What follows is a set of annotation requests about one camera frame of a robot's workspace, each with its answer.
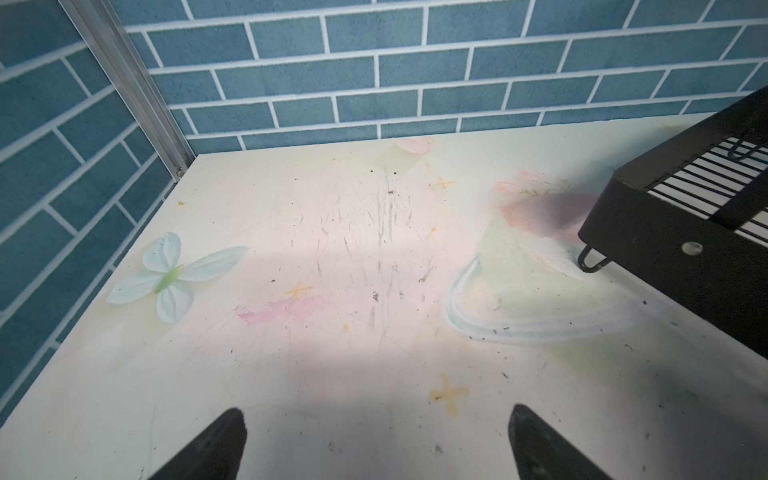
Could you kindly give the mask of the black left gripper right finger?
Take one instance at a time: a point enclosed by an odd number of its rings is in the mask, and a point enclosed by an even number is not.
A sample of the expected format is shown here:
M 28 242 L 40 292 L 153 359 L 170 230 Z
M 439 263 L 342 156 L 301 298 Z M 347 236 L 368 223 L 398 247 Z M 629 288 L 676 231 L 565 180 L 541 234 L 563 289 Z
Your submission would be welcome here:
M 521 479 L 610 479 L 526 405 L 514 406 L 508 436 Z

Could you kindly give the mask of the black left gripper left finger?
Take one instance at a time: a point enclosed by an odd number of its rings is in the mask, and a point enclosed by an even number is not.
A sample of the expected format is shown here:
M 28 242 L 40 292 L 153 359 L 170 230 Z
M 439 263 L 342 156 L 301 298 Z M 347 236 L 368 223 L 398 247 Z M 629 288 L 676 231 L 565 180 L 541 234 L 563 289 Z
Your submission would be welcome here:
M 244 414 L 230 408 L 155 472 L 151 480 L 230 480 L 240 469 L 247 428 Z

